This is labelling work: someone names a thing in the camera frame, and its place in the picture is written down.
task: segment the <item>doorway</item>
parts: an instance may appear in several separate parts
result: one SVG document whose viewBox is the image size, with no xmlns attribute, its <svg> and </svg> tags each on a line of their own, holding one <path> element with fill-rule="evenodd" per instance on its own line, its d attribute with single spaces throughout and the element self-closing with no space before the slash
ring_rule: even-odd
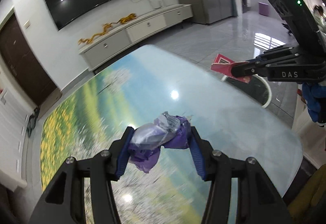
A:
<svg viewBox="0 0 326 224">
<path fill-rule="evenodd" d="M 0 54 L 36 105 L 40 106 L 57 88 L 31 51 L 14 14 L 0 31 Z"/>
</svg>

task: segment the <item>purple stool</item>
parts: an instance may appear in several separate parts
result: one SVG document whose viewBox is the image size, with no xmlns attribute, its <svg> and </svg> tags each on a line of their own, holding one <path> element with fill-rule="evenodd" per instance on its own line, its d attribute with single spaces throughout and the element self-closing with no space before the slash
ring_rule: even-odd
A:
<svg viewBox="0 0 326 224">
<path fill-rule="evenodd" d="M 266 3 L 258 2 L 259 14 L 269 16 L 269 6 Z"/>
</svg>

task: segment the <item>screw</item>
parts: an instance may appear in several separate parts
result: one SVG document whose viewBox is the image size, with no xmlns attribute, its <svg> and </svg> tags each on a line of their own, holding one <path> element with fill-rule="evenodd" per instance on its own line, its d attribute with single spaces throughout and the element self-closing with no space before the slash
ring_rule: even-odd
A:
<svg viewBox="0 0 326 224">
<path fill-rule="evenodd" d="M 211 153 L 212 153 L 213 156 L 215 156 L 215 157 L 219 157 L 219 156 L 222 155 L 222 152 L 221 152 L 220 150 L 213 150 Z"/>
<path fill-rule="evenodd" d="M 66 164 L 70 164 L 70 163 L 73 163 L 75 161 L 74 157 L 68 157 L 66 159 Z"/>
<path fill-rule="evenodd" d="M 101 156 L 102 157 L 107 157 L 107 156 L 109 156 L 110 155 L 110 151 L 108 151 L 108 150 L 102 150 L 101 151 Z"/>
<path fill-rule="evenodd" d="M 254 158 L 254 157 L 249 157 L 249 158 L 247 158 L 247 160 L 248 160 L 248 162 L 250 163 L 250 164 L 255 164 L 256 163 L 256 159 Z"/>
</svg>

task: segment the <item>tiled floor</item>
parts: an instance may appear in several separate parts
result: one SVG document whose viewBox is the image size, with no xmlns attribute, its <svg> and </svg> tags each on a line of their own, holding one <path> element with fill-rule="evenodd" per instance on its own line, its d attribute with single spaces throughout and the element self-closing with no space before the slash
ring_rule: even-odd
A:
<svg viewBox="0 0 326 224">
<path fill-rule="evenodd" d="M 294 38 L 286 33 L 281 21 L 261 16 L 256 12 L 247 12 L 242 18 L 229 18 L 210 26 L 184 23 L 181 28 L 181 25 L 177 25 L 143 41 L 141 45 L 155 44 L 210 71 L 210 64 L 217 53 L 235 61 L 243 61 L 259 55 L 267 48 L 275 47 L 279 41 L 287 43 L 293 40 Z M 219 79 L 222 78 L 219 73 L 212 71 L 211 73 Z M 43 123 L 56 106 L 90 77 L 92 74 L 63 95 L 37 122 L 27 149 L 27 188 L 17 190 L 11 195 L 15 213 L 22 224 L 27 223 L 41 195 L 40 141 Z M 297 85 L 281 82 L 269 84 L 273 98 L 268 110 L 291 127 Z"/>
</svg>

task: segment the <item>crumpled plastic packaging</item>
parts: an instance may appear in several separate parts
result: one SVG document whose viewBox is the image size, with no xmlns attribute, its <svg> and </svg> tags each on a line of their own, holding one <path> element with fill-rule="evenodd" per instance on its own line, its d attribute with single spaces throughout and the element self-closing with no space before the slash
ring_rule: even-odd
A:
<svg viewBox="0 0 326 224">
<path fill-rule="evenodd" d="M 129 162 L 149 173 L 159 160 L 160 148 L 187 149 L 190 123 L 183 116 L 169 115 L 164 112 L 154 120 L 135 130 L 128 151 Z"/>
</svg>

